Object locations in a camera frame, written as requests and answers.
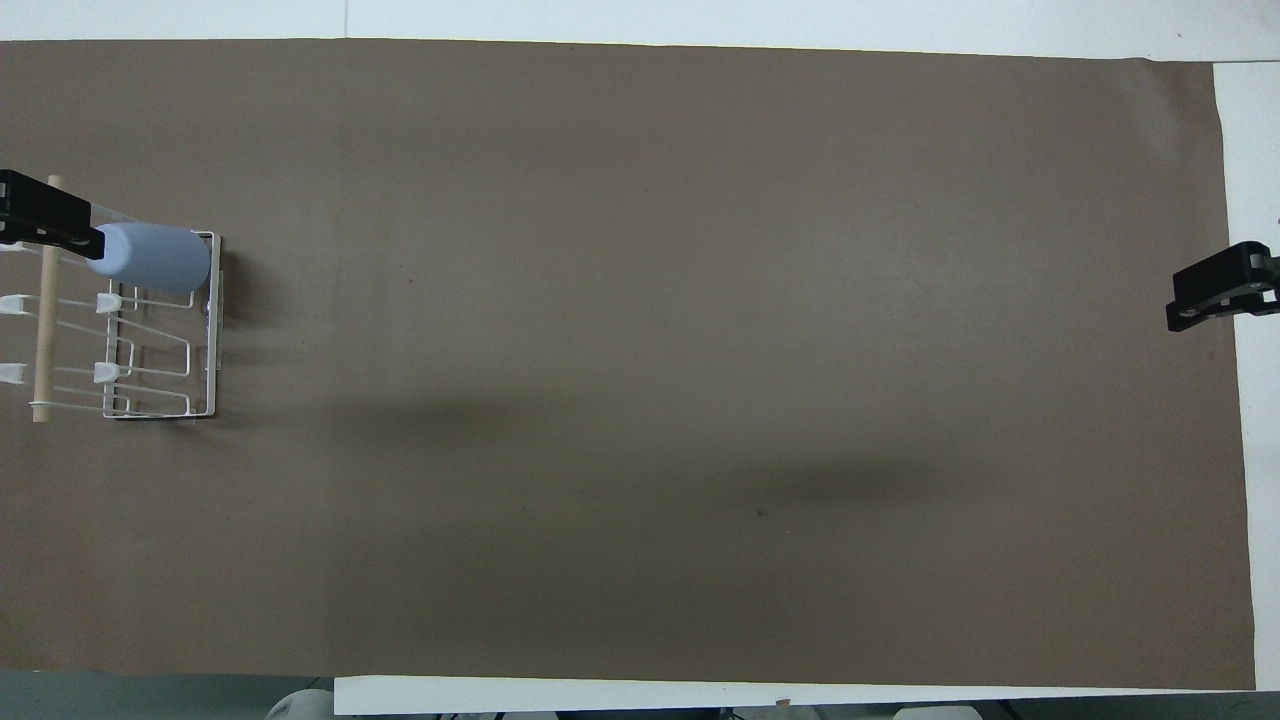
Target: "white surface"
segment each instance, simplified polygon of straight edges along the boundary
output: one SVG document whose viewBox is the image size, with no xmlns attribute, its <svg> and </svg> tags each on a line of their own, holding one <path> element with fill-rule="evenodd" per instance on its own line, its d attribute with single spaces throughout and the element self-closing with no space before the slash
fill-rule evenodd
<svg viewBox="0 0 1280 720">
<path fill-rule="evenodd" d="M 1217 65 L 1231 242 L 1280 254 L 1280 63 Z M 1254 662 L 1260 691 L 1280 691 L 1280 316 L 1235 318 L 1249 507 Z"/>
<path fill-rule="evenodd" d="M 0 0 L 0 40 L 342 37 L 344 0 Z"/>
<path fill-rule="evenodd" d="M 334 680 L 335 715 L 756 707 L 791 705 L 951 702 L 988 698 L 1169 694 L 1133 688 L 1012 688 L 942 685 L 801 685 L 765 683 L 641 683 L 507 678 L 364 675 Z"/>
<path fill-rule="evenodd" d="M 351 37 L 1280 59 L 1277 0 L 348 0 Z"/>
<path fill-rule="evenodd" d="M 1280 59 L 1280 0 L 0 0 L 0 40 L 404 37 Z"/>
</svg>

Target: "black clamp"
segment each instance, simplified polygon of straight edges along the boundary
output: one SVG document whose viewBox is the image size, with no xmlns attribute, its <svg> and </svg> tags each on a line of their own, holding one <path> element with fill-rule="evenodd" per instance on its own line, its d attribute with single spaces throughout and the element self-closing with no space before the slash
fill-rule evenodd
<svg viewBox="0 0 1280 720">
<path fill-rule="evenodd" d="M 1280 259 L 1261 242 L 1242 242 L 1174 273 L 1174 301 L 1165 306 L 1169 329 L 1181 332 L 1208 318 L 1280 313 L 1266 292 L 1280 287 Z"/>
<path fill-rule="evenodd" d="M 102 233 L 90 224 L 92 213 L 87 200 L 19 172 L 0 170 L 0 243 L 52 245 L 99 260 Z"/>
</svg>

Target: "wooden dowel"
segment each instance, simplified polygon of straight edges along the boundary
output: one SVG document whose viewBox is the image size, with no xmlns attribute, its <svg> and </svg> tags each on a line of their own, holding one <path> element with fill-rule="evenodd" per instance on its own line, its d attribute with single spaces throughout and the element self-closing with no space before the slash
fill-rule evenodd
<svg viewBox="0 0 1280 720">
<path fill-rule="evenodd" d="M 49 176 L 49 184 L 61 187 L 61 176 Z M 44 246 L 40 263 L 40 310 L 36 316 L 36 393 L 35 402 L 50 402 L 54 396 L 54 338 L 58 334 L 58 255 L 52 245 Z M 31 421 L 52 420 L 52 407 L 33 405 Z"/>
</svg>

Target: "white plastic clip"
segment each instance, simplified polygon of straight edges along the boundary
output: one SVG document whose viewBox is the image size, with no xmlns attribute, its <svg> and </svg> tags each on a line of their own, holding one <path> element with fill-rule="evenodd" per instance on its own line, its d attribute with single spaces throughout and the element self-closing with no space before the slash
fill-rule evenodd
<svg viewBox="0 0 1280 720">
<path fill-rule="evenodd" d="M 114 383 L 120 379 L 122 368 L 115 363 L 93 363 L 95 383 Z"/>
<path fill-rule="evenodd" d="M 0 315 L 26 315 L 22 295 L 0 295 Z"/>
<path fill-rule="evenodd" d="M 115 313 L 120 307 L 124 307 L 124 299 L 114 292 L 100 292 L 97 293 L 97 310 L 99 315 L 106 315 L 109 313 Z"/>
<path fill-rule="evenodd" d="M 26 363 L 0 363 L 0 383 L 20 386 L 22 375 L 27 372 Z"/>
</svg>

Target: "brown paper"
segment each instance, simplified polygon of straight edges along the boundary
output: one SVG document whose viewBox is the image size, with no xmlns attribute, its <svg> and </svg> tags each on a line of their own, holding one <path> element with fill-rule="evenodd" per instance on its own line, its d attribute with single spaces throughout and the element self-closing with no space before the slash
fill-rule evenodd
<svg viewBox="0 0 1280 720">
<path fill-rule="evenodd" d="M 1162 314 L 1226 242 L 1206 64 L 0 67 L 5 165 L 228 249 L 216 419 L 0 387 L 6 667 L 1253 685 L 1231 325 Z"/>
</svg>

